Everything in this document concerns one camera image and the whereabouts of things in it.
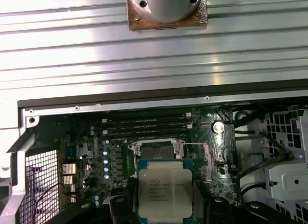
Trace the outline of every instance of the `silver metal cylinder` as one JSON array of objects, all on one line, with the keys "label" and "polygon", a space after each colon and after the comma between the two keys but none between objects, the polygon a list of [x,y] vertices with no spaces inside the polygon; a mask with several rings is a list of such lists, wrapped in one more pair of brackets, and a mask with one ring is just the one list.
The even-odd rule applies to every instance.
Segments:
[{"label": "silver metal cylinder", "polygon": [[144,18],[160,23],[178,22],[193,13],[201,0],[130,0]]}]

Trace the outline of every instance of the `screw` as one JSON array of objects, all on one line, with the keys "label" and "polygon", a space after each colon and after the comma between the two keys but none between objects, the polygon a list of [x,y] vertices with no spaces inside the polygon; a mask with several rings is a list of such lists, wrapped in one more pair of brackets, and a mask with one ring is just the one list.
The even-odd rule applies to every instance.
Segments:
[{"label": "screw", "polygon": [[250,207],[254,208],[254,209],[259,209],[260,208],[260,206],[258,204],[256,204],[256,203],[251,203]]},{"label": "screw", "polygon": [[139,3],[139,5],[140,5],[140,7],[144,8],[144,7],[147,6],[147,3],[146,3],[146,1],[141,1],[141,2]]},{"label": "screw", "polygon": [[223,202],[222,198],[215,198],[214,200],[215,200],[215,202],[218,202],[218,203],[222,203]]}]

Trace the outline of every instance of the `cylindrical capacitor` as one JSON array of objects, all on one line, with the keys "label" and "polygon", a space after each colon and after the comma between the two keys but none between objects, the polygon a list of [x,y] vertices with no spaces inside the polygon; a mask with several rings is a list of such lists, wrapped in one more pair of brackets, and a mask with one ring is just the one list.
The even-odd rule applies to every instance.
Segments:
[{"label": "cylindrical capacitor", "polygon": [[225,131],[225,125],[222,121],[215,121],[212,124],[212,131],[214,133],[223,133]]},{"label": "cylindrical capacitor", "polygon": [[109,167],[108,166],[104,167],[104,172],[109,172]]},{"label": "cylindrical capacitor", "polygon": [[83,160],[83,159],[86,159],[88,157],[88,155],[87,154],[84,154],[84,155],[81,155],[80,157],[79,157],[79,159],[80,160]]},{"label": "cylindrical capacitor", "polygon": [[89,179],[88,179],[88,178],[85,178],[85,179],[82,180],[82,183],[83,183],[83,184],[88,183],[88,182],[89,182]]},{"label": "cylindrical capacitor", "polygon": [[94,168],[94,164],[87,164],[88,169]]}]

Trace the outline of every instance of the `green circuit board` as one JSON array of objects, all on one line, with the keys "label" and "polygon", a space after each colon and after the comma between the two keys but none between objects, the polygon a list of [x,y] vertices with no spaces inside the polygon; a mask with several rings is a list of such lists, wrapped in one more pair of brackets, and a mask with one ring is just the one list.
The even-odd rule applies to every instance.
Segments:
[{"label": "green circuit board", "polygon": [[[65,143],[65,160],[77,165],[77,173],[73,176],[77,195],[89,201],[94,201],[97,196],[98,203],[102,204],[108,196],[123,192],[128,178],[133,177],[137,170],[136,156],[130,149],[132,143],[149,141],[142,145],[138,158],[166,159],[175,158],[170,150],[173,146],[169,141],[157,140],[177,139],[190,143],[184,145],[182,158],[193,160],[194,178],[208,180],[206,168],[209,162],[202,143],[207,144],[212,156],[217,158],[213,161],[225,162],[225,167],[219,172],[214,168],[216,173],[212,176],[212,183],[207,184],[213,195],[226,197],[231,203],[238,204],[231,179],[219,179],[221,173],[224,178],[228,175],[228,165],[236,165],[234,128],[228,123],[229,117],[232,117],[231,109],[225,109],[221,114],[217,107],[205,106],[70,116],[70,138]],[[217,120],[225,122],[225,130],[221,134],[211,129]],[[83,188],[85,178],[90,181]]]}]

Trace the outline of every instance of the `ribbed metal panel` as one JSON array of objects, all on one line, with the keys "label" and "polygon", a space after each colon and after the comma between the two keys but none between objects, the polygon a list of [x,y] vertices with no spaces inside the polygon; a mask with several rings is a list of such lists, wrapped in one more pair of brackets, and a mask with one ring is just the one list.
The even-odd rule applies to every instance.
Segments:
[{"label": "ribbed metal panel", "polygon": [[0,98],[308,76],[308,0],[208,0],[205,28],[130,32],[126,0],[0,0]]}]

